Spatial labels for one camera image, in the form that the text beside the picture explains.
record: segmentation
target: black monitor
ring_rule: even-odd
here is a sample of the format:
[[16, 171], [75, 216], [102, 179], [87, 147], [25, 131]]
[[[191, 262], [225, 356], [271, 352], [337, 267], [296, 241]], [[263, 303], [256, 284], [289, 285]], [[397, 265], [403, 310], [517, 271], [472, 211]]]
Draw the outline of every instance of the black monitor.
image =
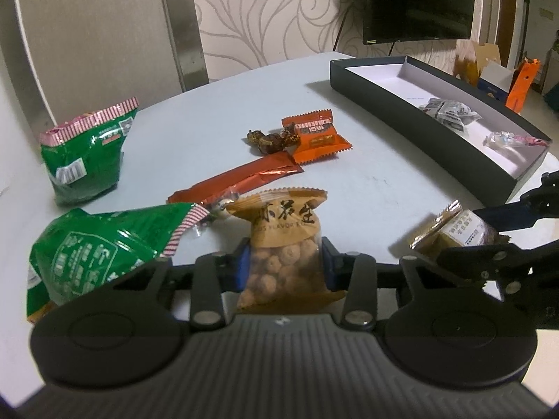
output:
[[474, 0], [367, 0], [363, 44], [469, 39]]

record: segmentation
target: open box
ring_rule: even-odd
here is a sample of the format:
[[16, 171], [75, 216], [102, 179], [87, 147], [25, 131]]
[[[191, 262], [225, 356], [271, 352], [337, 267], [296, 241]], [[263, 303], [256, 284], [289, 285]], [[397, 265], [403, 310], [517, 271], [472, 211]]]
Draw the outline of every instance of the open box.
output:
[[[438, 162], [486, 206], [507, 202], [549, 150], [484, 146], [492, 131], [550, 139], [482, 91], [411, 57], [334, 60], [330, 83]], [[463, 134], [452, 131], [418, 109], [433, 97], [462, 102], [482, 119], [466, 126]]]

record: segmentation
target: black cable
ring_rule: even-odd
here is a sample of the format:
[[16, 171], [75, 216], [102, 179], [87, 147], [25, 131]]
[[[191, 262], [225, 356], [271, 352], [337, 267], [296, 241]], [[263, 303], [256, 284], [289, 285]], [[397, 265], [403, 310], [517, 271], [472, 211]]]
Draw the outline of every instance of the black cable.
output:
[[337, 43], [339, 42], [340, 36], [342, 35], [342, 29], [344, 27], [344, 23], [346, 22], [347, 16], [349, 14], [349, 10], [355, 4], [356, 1], [357, 0], [353, 0], [346, 9], [346, 13], [344, 14], [344, 17], [342, 19], [342, 24], [340, 25], [340, 29], [337, 31], [336, 42], [334, 42], [334, 48], [332, 49], [333, 52], [336, 51]]

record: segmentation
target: white table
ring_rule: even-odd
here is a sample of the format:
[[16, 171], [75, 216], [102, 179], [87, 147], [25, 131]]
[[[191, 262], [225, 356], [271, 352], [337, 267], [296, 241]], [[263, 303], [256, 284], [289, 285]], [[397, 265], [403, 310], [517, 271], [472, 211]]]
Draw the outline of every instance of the white table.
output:
[[[402, 236], [458, 198], [480, 203], [433, 160], [367, 111], [333, 91], [324, 53], [245, 72], [173, 97], [138, 113], [124, 144], [118, 188], [84, 206], [90, 213], [163, 204], [175, 190], [256, 159], [242, 139], [269, 131], [282, 117], [332, 108], [338, 132], [353, 150], [305, 166], [305, 172], [268, 188], [308, 186], [328, 190], [317, 214], [322, 234], [340, 251], [360, 251], [392, 263], [405, 253]], [[548, 155], [523, 190], [539, 185], [544, 171], [559, 170]], [[44, 227], [63, 210], [53, 201], [44, 169], [28, 172], [0, 197], [0, 393], [13, 404], [41, 386], [31, 358], [25, 321], [27, 257]], [[535, 247], [552, 240], [554, 222], [514, 232], [513, 242]], [[236, 218], [201, 237], [185, 236], [175, 264], [204, 253], [232, 250], [248, 235]]]

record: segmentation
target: red and white striped edge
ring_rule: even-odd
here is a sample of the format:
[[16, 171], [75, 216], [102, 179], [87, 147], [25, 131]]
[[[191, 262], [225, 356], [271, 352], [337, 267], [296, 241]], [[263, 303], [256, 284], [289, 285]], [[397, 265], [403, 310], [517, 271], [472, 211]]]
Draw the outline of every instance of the red and white striped edge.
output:
[[138, 108], [138, 100], [135, 97], [127, 99], [116, 105], [112, 105], [103, 110], [96, 111], [95, 113], [85, 113], [73, 120], [43, 132], [40, 135], [41, 145], [45, 146], [60, 146], [65, 144], [68, 140], [83, 134], [94, 127], [107, 123], [111, 120], [123, 117], [128, 112]]
[[184, 219], [182, 219], [181, 224], [175, 229], [167, 246], [161, 253], [162, 257], [172, 257], [174, 253], [178, 249], [178, 242], [181, 239], [182, 234], [188, 230], [189, 228], [196, 225], [199, 221], [201, 221], [205, 216], [207, 216], [210, 212], [200, 205], [195, 204], [190, 211], [186, 214]]

